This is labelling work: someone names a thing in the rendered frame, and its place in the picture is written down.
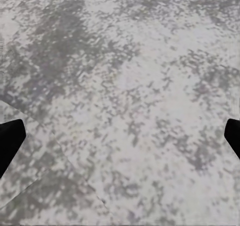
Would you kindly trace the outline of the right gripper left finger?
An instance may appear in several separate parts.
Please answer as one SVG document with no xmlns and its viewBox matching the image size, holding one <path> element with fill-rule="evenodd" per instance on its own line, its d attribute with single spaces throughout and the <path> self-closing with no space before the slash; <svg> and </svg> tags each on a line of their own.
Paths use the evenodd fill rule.
<svg viewBox="0 0 240 226">
<path fill-rule="evenodd" d="M 21 120 L 0 124 L 0 179 L 25 138 L 26 130 Z"/>
</svg>

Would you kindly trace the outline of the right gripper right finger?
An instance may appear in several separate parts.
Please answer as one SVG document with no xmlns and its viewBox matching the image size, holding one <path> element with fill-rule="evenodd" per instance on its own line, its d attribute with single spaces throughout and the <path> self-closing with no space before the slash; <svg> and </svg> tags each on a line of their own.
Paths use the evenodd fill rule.
<svg viewBox="0 0 240 226">
<path fill-rule="evenodd" d="M 229 119 L 227 121 L 224 137 L 240 159 L 240 121 Z"/>
</svg>

